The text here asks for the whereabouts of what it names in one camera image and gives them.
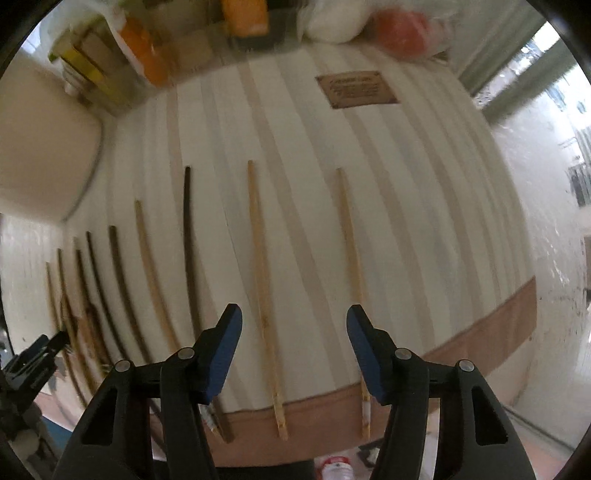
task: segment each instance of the brown fabric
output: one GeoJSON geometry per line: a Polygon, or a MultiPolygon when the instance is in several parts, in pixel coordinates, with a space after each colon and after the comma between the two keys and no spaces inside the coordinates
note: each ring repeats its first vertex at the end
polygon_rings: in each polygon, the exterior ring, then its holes
{"type": "MultiPolygon", "coordinates": [[[[532,278],[494,312],[424,355],[424,359],[453,365],[462,358],[469,358],[483,375],[488,375],[529,339],[535,330],[536,316],[535,278],[532,278]]],[[[51,418],[56,414],[48,407],[48,402],[39,400],[37,403],[45,416],[51,418]]],[[[382,436],[388,415],[388,407],[372,400],[372,439],[382,436]]],[[[359,428],[361,386],[358,383],[326,395],[285,404],[285,416],[290,430],[286,442],[279,439],[272,408],[227,414],[235,435],[231,444],[224,445],[211,432],[206,432],[216,466],[291,463],[363,443],[359,428]]]]}

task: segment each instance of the light wooden stick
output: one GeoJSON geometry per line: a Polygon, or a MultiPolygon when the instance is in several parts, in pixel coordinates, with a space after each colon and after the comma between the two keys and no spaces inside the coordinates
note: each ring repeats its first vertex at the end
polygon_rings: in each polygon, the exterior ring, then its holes
{"type": "Polygon", "coordinates": [[[135,226],[138,231],[139,238],[139,253],[142,256],[142,263],[144,265],[144,274],[146,275],[146,281],[148,283],[148,289],[150,291],[150,298],[156,317],[160,323],[160,328],[164,333],[164,337],[168,343],[168,348],[171,353],[181,349],[181,344],[178,341],[177,335],[174,331],[173,324],[168,316],[168,310],[164,301],[164,296],[160,290],[160,284],[158,282],[158,274],[156,273],[156,267],[154,265],[154,258],[150,251],[150,245],[148,243],[148,233],[146,230],[144,220],[144,210],[142,203],[139,200],[135,201],[135,226]]]}
{"type": "MultiPolygon", "coordinates": [[[[355,244],[355,230],[349,204],[349,186],[343,168],[338,168],[336,172],[339,182],[340,216],[347,250],[347,270],[349,272],[351,296],[353,301],[362,304],[364,302],[363,273],[359,261],[359,252],[355,244]]],[[[361,376],[361,435],[364,440],[369,440],[371,437],[371,396],[363,375],[361,376]]]]}
{"type": "MultiPolygon", "coordinates": [[[[45,274],[47,277],[47,306],[49,307],[49,315],[51,316],[51,322],[53,327],[56,330],[56,333],[61,330],[59,316],[57,314],[57,306],[56,306],[56,297],[55,292],[53,289],[53,281],[51,280],[51,265],[49,262],[45,263],[45,274]]],[[[84,395],[82,394],[82,389],[80,388],[80,384],[78,383],[78,379],[74,374],[74,368],[72,367],[72,363],[70,362],[70,357],[67,351],[63,352],[64,363],[66,364],[66,371],[68,375],[72,379],[72,386],[74,387],[74,391],[76,392],[76,396],[80,401],[83,408],[88,406],[84,395]]]]}
{"type": "Polygon", "coordinates": [[[267,259],[267,247],[265,245],[265,226],[261,210],[261,198],[256,180],[255,163],[248,162],[248,193],[249,209],[251,214],[252,239],[255,254],[255,284],[258,298],[259,326],[265,348],[264,364],[267,383],[273,397],[273,409],[279,437],[282,440],[288,439],[287,423],[283,410],[283,393],[279,366],[277,362],[277,346],[275,344],[275,333],[272,325],[272,298],[271,298],[271,277],[267,259]]]}

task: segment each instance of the dark wooden stick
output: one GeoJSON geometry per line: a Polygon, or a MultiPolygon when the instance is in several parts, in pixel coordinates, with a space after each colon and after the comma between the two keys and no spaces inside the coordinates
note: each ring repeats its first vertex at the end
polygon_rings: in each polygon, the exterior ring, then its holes
{"type": "Polygon", "coordinates": [[[80,365],[80,369],[82,370],[82,376],[86,381],[86,386],[88,390],[90,390],[91,395],[94,395],[97,389],[96,381],[92,376],[90,368],[88,367],[88,363],[86,362],[86,357],[82,352],[80,345],[78,343],[78,338],[76,336],[76,330],[74,329],[75,325],[75,318],[74,313],[72,312],[72,307],[70,305],[70,299],[68,298],[67,290],[66,290],[66,280],[64,275],[64,262],[63,262],[63,255],[61,248],[57,249],[57,271],[60,277],[60,288],[61,288],[61,300],[60,300],[60,314],[61,320],[64,323],[66,330],[68,332],[68,336],[70,337],[70,345],[72,346],[72,350],[74,350],[74,357],[78,361],[80,365]]]}
{"type": "MultiPolygon", "coordinates": [[[[86,232],[86,245],[88,247],[88,254],[90,257],[90,266],[91,266],[91,270],[92,270],[92,276],[95,279],[96,291],[99,294],[100,306],[102,307],[103,312],[105,314],[105,319],[107,321],[107,325],[109,326],[111,336],[113,337],[113,341],[115,342],[115,345],[116,345],[117,349],[119,350],[120,356],[128,359],[129,353],[128,353],[127,349],[125,348],[125,345],[123,345],[123,342],[121,341],[121,337],[119,336],[119,333],[117,332],[117,328],[115,328],[115,322],[113,321],[113,317],[111,315],[111,309],[109,308],[109,304],[107,303],[105,291],[103,289],[103,283],[102,283],[102,280],[100,279],[99,270],[96,265],[95,248],[92,243],[92,234],[90,232],[86,232]]],[[[114,361],[111,358],[111,356],[109,355],[108,350],[106,351],[106,353],[108,356],[109,365],[112,367],[114,365],[114,361]]],[[[162,419],[161,419],[162,414],[160,412],[160,409],[156,405],[156,402],[154,400],[150,399],[150,400],[148,400],[148,404],[150,405],[150,408],[154,412],[154,415],[156,415],[156,418],[158,419],[158,421],[161,422],[162,421],[162,419]]],[[[160,435],[156,434],[153,429],[152,429],[152,439],[154,440],[156,445],[158,445],[158,447],[160,447],[160,449],[166,453],[166,448],[164,446],[163,439],[160,437],[160,435]]]]}
{"type": "Polygon", "coordinates": [[[109,365],[109,354],[107,346],[105,344],[105,338],[103,331],[100,326],[99,315],[96,307],[90,301],[90,294],[88,291],[88,283],[86,282],[86,276],[84,272],[84,264],[82,262],[82,251],[76,247],[74,250],[74,256],[76,258],[76,277],[78,280],[78,287],[80,289],[80,295],[82,297],[82,305],[86,315],[86,320],[90,329],[90,337],[93,342],[93,346],[96,352],[96,356],[100,363],[101,373],[105,373],[103,370],[105,366],[109,365]]]}
{"type": "Polygon", "coordinates": [[[125,309],[125,314],[127,315],[129,326],[131,327],[134,339],[138,344],[139,351],[142,354],[144,363],[153,364],[154,358],[152,357],[144,337],[142,336],[142,332],[139,329],[138,318],[135,315],[134,306],[131,303],[131,296],[129,295],[127,283],[125,282],[123,262],[121,260],[121,252],[119,250],[119,239],[117,237],[117,227],[115,225],[111,225],[109,227],[109,245],[111,246],[111,258],[113,260],[113,268],[115,269],[115,278],[117,279],[119,294],[121,295],[121,300],[123,301],[123,307],[125,309]]]}
{"type": "MultiPolygon", "coordinates": [[[[203,331],[201,314],[199,309],[199,295],[197,289],[197,275],[195,273],[195,258],[193,251],[193,216],[191,214],[191,167],[185,167],[183,185],[183,246],[185,259],[185,276],[187,279],[187,295],[189,296],[189,314],[195,340],[203,331]]],[[[219,435],[226,443],[234,440],[232,425],[223,411],[219,399],[212,400],[212,415],[217,422],[219,435]]]]}
{"type": "Polygon", "coordinates": [[[109,304],[107,303],[105,291],[103,289],[103,283],[100,279],[99,270],[96,265],[95,248],[92,243],[92,234],[90,232],[86,232],[86,245],[88,247],[88,254],[90,257],[90,267],[92,270],[92,276],[95,279],[96,291],[99,294],[100,306],[102,307],[103,313],[105,314],[105,320],[107,321],[107,325],[109,326],[109,331],[111,332],[111,336],[113,337],[113,341],[115,342],[117,350],[119,350],[119,354],[123,358],[129,358],[129,353],[127,352],[125,345],[123,345],[123,342],[121,341],[119,332],[117,332],[115,322],[113,321],[113,316],[111,315],[111,309],[109,308],[109,304]]]}

